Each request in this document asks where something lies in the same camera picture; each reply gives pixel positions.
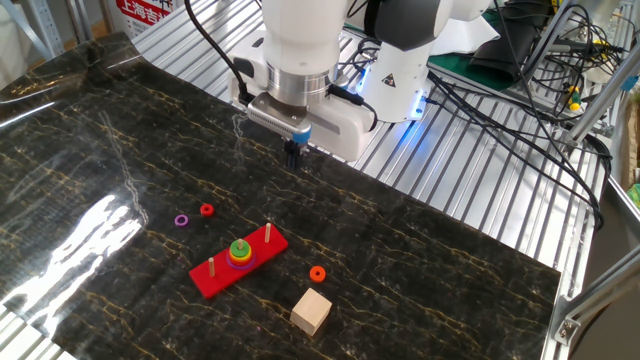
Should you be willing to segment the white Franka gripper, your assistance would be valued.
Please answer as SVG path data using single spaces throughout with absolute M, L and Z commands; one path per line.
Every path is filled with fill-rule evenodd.
M 286 167 L 300 168 L 308 143 L 348 161 L 364 152 L 376 114 L 358 95 L 338 86 L 336 67 L 291 74 L 272 66 L 261 47 L 234 52 L 231 62 L 237 71 L 229 77 L 232 101 L 250 120 L 287 140 Z

